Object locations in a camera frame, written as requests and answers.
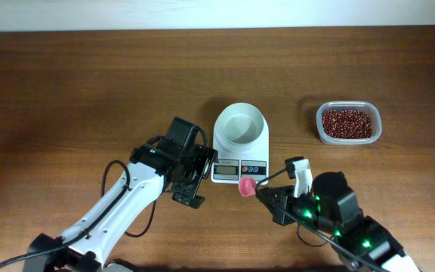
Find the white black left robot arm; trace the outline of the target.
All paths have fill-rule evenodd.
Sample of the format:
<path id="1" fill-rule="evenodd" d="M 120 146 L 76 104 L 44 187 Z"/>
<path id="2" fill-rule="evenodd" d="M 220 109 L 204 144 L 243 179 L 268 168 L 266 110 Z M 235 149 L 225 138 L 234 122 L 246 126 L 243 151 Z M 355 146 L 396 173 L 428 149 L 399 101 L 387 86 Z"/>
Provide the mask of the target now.
<path id="1" fill-rule="evenodd" d="M 204 131 L 174 118 L 165 135 L 134 149 L 119 180 L 73 226 L 53 239 L 39 235 L 30 245 L 25 271 L 104 271 L 114 246 L 128 227 L 165 192 L 185 206 L 198 209 L 204 197 L 197 190 L 209 176 L 218 152 L 196 138 Z"/>

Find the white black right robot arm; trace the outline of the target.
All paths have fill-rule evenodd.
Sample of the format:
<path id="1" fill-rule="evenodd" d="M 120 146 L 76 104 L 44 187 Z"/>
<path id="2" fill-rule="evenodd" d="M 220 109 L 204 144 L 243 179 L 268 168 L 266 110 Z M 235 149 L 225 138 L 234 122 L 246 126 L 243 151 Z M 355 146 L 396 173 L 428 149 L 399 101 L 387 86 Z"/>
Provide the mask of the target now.
<path id="1" fill-rule="evenodd" d="M 311 191 L 293 195 L 292 186 L 256 188 L 273 221 L 296 223 L 330 244 L 351 271 L 419 271 L 403 246 L 374 218 L 365 216 L 343 172 L 314 178 Z"/>

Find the pink measuring scoop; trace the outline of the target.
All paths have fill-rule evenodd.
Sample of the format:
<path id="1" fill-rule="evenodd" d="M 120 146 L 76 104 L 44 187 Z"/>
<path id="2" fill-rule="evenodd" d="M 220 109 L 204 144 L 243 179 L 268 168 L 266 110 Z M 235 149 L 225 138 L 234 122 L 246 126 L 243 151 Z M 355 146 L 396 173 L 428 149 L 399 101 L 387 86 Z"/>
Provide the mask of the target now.
<path id="1" fill-rule="evenodd" d="M 243 177 L 239 180 L 238 189 L 242 196 L 254 196 L 256 194 L 256 180 L 250 177 Z"/>

